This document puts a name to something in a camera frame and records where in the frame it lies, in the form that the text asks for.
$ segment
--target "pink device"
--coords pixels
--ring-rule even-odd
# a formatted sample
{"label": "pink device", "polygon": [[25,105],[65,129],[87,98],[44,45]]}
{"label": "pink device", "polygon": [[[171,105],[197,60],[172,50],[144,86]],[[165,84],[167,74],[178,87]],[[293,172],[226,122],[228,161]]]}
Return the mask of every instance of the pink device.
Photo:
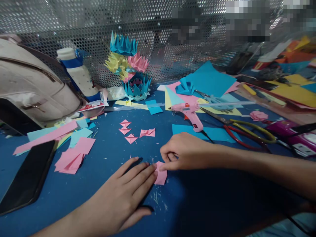
{"label": "pink device", "polygon": [[198,102],[196,102],[194,105],[190,105],[189,103],[182,103],[171,106],[171,110],[182,112],[186,117],[188,117],[193,125],[193,130],[195,132],[201,132],[203,130],[203,124],[195,113],[199,109],[200,105]]}

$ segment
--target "pink origami piece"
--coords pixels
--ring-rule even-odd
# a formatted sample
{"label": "pink origami piece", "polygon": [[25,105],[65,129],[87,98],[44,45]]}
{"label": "pink origami piece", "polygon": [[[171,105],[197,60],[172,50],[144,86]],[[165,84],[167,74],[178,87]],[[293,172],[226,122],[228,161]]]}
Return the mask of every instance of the pink origami piece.
{"label": "pink origami piece", "polygon": [[126,138],[126,140],[127,140],[130,144],[132,144],[134,141],[137,140],[138,137],[135,137],[133,134],[130,134],[130,135],[128,135],[128,136],[125,137],[125,138]]}
{"label": "pink origami piece", "polygon": [[148,137],[154,137],[156,133],[156,128],[154,129],[149,129],[149,130],[141,130],[141,134],[139,135],[139,138],[143,136],[148,136]]}
{"label": "pink origami piece", "polygon": [[120,123],[120,125],[122,125],[123,127],[127,127],[128,125],[130,125],[132,122],[127,121],[126,119]]}
{"label": "pink origami piece", "polygon": [[268,118],[268,115],[265,114],[264,112],[255,110],[255,111],[252,111],[252,112],[250,113],[250,117],[251,117],[254,121],[263,121],[263,120],[266,120],[266,119]]}
{"label": "pink origami piece", "polygon": [[157,163],[157,169],[156,171],[158,172],[158,176],[157,176],[157,179],[155,181],[155,184],[157,185],[165,185],[165,181],[167,179],[167,171],[159,171],[159,168],[164,164],[160,161],[158,161]]}
{"label": "pink origami piece", "polygon": [[129,129],[129,128],[127,128],[127,127],[122,127],[121,129],[119,129],[120,131],[121,131],[121,133],[123,133],[124,135],[126,134],[126,133],[128,133],[130,130],[132,130],[132,129]]}
{"label": "pink origami piece", "polygon": [[148,59],[145,60],[145,58],[141,57],[139,52],[134,56],[129,56],[127,61],[132,68],[139,72],[145,72],[149,65]]}

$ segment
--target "smartphone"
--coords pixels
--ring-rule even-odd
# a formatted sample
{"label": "smartphone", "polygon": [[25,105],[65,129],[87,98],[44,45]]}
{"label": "smartphone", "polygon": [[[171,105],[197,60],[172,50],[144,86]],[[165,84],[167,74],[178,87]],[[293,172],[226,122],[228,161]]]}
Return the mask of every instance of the smartphone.
{"label": "smartphone", "polygon": [[0,215],[30,205],[38,199],[57,144],[53,140],[31,148],[0,203]]}

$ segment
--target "white bottle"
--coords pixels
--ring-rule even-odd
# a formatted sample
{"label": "white bottle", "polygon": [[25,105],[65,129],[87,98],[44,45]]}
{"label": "white bottle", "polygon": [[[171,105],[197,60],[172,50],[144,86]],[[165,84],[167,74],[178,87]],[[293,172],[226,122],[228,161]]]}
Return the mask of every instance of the white bottle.
{"label": "white bottle", "polygon": [[78,50],[62,48],[57,50],[57,60],[63,64],[70,77],[89,101],[100,100],[100,94],[94,85],[90,73],[83,65],[83,58]]}

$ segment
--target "blue table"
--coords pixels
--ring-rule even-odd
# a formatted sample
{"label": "blue table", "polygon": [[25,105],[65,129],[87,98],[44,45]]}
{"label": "blue table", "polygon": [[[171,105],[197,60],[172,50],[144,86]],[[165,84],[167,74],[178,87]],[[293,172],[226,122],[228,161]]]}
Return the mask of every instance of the blue table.
{"label": "blue table", "polygon": [[[164,92],[155,91],[148,100],[164,103],[164,98]],[[239,110],[248,115],[258,108],[267,113],[270,120],[280,117],[258,105]],[[199,114],[199,117],[204,126],[222,126],[206,114]],[[141,129],[156,128],[156,137],[144,136],[136,141],[137,144],[129,144],[119,131],[119,123],[124,119],[132,122],[130,128],[135,136],[139,136]],[[238,119],[252,122],[251,118]],[[39,199],[0,217],[0,236],[27,236],[67,215],[89,199],[130,155],[142,157],[150,163],[162,161],[159,150],[172,136],[172,123],[189,125],[188,120],[180,115],[172,116],[171,111],[150,115],[149,111],[142,109],[109,112],[106,117],[101,115],[93,122],[97,126],[92,130],[98,131],[96,141],[78,172],[75,175],[54,172],[53,164],[68,148],[67,142],[56,152]],[[0,136],[0,198],[27,155],[15,157],[13,151],[26,142],[26,137],[5,139]],[[217,143],[243,149],[237,143]],[[292,155],[279,145],[269,147],[274,154]],[[144,201],[144,205],[152,206],[155,212],[118,236],[192,236],[196,233],[198,236],[228,236],[280,213],[276,208],[279,201],[285,210],[295,209],[303,203],[301,198],[282,187],[241,171],[168,172],[166,184],[154,185]]]}

